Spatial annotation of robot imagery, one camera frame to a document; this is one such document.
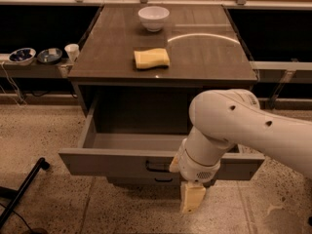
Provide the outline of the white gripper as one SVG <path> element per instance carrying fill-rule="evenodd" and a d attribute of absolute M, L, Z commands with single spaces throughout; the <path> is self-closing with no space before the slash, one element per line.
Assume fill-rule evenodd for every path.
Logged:
<path fill-rule="evenodd" d="M 206 194 L 202 183 L 211 181 L 220 168 L 220 151 L 207 139 L 185 138 L 169 166 L 171 173 L 180 173 L 187 180 L 180 186 L 183 214 L 193 214 Z"/>

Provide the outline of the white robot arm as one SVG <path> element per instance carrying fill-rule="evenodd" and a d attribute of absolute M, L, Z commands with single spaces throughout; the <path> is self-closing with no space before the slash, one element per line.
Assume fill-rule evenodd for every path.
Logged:
<path fill-rule="evenodd" d="M 170 164 L 184 178 L 180 211 L 194 213 L 222 156 L 241 144 L 312 178 L 312 123 L 265 112 L 247 90 L 210 90 L 192 99 L 192 129 Z"/>

